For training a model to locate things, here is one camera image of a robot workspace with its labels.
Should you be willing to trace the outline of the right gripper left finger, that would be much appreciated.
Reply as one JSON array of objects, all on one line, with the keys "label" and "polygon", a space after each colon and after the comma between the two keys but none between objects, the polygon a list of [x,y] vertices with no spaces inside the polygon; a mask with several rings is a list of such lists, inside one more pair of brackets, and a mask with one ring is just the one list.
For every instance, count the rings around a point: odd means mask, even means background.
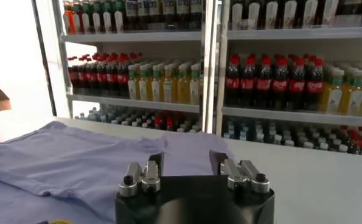
[{"label": "right gripper left finger", "polygon": [[128,165],[127,172],[119,185],[121,197],[134,197],[140,191],[145,194],[156,194],[161,190],[163,153],[150,155],[144,167],[133,162]]}]

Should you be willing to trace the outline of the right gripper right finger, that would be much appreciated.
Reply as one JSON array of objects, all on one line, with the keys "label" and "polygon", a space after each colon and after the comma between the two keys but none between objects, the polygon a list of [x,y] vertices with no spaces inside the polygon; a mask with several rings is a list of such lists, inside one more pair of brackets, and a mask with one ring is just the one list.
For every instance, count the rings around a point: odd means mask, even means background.
[{"label": "right gripper right finger", "polygon": [[270,191],[270,181],[264,173],[259,172],[250,160],[236,163],[227,154],[209,151],[213,173],[226,177],[227,187],[232,191],[250,189],[257,194]]}]

